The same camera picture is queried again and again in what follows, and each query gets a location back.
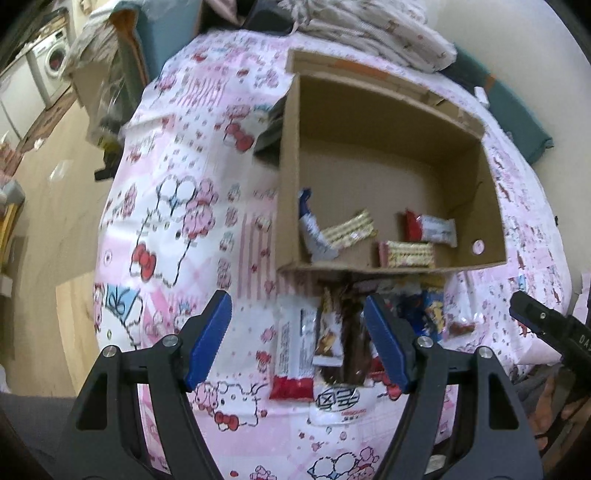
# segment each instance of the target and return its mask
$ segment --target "bed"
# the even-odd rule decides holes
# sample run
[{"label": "bed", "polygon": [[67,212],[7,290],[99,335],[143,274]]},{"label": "bed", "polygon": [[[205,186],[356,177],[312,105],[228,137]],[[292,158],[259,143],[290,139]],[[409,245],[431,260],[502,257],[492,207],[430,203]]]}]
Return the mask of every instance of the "bed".
[{"label": "bed", "polygon": [[[317,427],[307,404],[268,399],[275,354],[277,298],[315,294],[308,274],[279,275],[274,265],[277,167],[254,158],[269,113],[286,93],[289,48],[365,63],[418,83],[482,120],[506,239],[506,265],[451,276],[448,318],[476,319],[471,335],[447,348],[490,346],[508,375],[558,355],[508,314],[523,289],[562,313],[570,274],[544,191],[490,113],[440,74],[394,65],[353,48],[295,33],[201,35],[165,64],[124,128],[125,151],[100,220],[94,286],[99,347],[145,348],[199,314],[219,288],[233,318],[208,380],[189,394],[195,418],[225,478],[370,478],[405,406],[377,382],[376,407],[362,421]],[[229,124],[238,124],[239,129]],[[262,217],[270,223],[262,225]],[[139,387],[154,466],[167,470],[150,392]],[[455,412],[450,388],[438,439]]]}]

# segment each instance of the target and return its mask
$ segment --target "white cabinet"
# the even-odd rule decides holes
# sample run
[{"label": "white cabinet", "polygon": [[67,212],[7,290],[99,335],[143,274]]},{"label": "white cabinet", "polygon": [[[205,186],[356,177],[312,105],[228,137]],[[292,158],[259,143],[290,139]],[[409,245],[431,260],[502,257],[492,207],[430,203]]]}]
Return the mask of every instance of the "white cabinet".
[{"label": "white cabinet", "polygon": [[27,56],[17,58],[0,77],[0,100],[19,137],[24,138],[45,110]]},{"label": "white cabinet", "polygon": [[6,141],[10,145],[10,148],[16,150],[20,141],[20,137],[14,131],[14,128],[12,127],[6,113],[4,112],[4,108],[2,105],[0,105],[0,139],[4,136],[4,134],[7,134]]}]

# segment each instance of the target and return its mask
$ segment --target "wooden floor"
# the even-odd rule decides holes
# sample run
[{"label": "wooden floor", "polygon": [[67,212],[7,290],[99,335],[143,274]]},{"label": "wooden floor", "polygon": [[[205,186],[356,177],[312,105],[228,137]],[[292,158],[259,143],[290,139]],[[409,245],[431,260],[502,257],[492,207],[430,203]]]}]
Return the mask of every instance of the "wooden floor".
[{"label": "wooden floor", "polygon": [[14,286],[12,299],[0,300],[0,363],[17,394],[74,395],[56,287],[94,270],[111,187],[94,182],[102,152],[85,141],[87,126],[85,111],[74,104],[41,148],[25,154],[15,175],[26,200],[5,260]]},{"label": "wooden floor", "polygon": [[61,345],[76,394],[99,354],[95,335],[95,272],[91,271],[56,288]]}]

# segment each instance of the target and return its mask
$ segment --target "person's hand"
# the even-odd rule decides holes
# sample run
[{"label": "person's hand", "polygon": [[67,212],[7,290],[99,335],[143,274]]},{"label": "person's hand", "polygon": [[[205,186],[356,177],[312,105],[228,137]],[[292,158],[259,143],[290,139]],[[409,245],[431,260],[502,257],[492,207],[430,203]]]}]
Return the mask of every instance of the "person's hand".
[{"label": "person's hand", "polygon": [[[544,391],[538,400],[535,412],[529,417],[530,427],[536,436],[546,433],[551,426],[552,397],[555,389],[556,379],[549,377],[544,386]],[[566,405],[560,413],[560,417],[563,420],[568,420],[570,424],[568,428],[570,430],[551,458],[544,457],[544,470],[546,472],[553,468],[564,456],[583,430],[585,424],[589,421],[591,417],[591,400],[587,396]],[[548,438],[538,438],[536,439],[536,444],[539,450],[544,450],[548,445]]]},{"label": "person's hand", "polygon": [[[546,433],[552,425],[552,395],[555,389],[556,381],[554,377],[548,377],[544,391],[540,395],[535,407],[535,412],[529,417],[531,430],[536,436]],[[544,450],[548,445],[548,438],[536,439],[536,444],[538,445],[538,450]]]}]

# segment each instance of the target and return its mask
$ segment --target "cardboard box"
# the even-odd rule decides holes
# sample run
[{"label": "cardboard box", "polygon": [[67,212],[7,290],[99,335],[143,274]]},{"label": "cardboard box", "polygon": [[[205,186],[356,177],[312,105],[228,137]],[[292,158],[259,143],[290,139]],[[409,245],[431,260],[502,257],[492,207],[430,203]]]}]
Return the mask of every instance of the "cardboard box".
[{"label": "cardboard box", "polygon": [[[435,93],[352,61],[290,52],[277,218],[280,270],[393,274],[446,272],[506,262],[482,124]],[[320,229],[367,208],[378,236],[310,263],[298,230],[297,194],[312,189]],[[381,268],[377,240],[401,241],[409,208],[456,221],[457,248],[435,246],[435,268]],[[480,254],[477,241],[484,243]]]}]

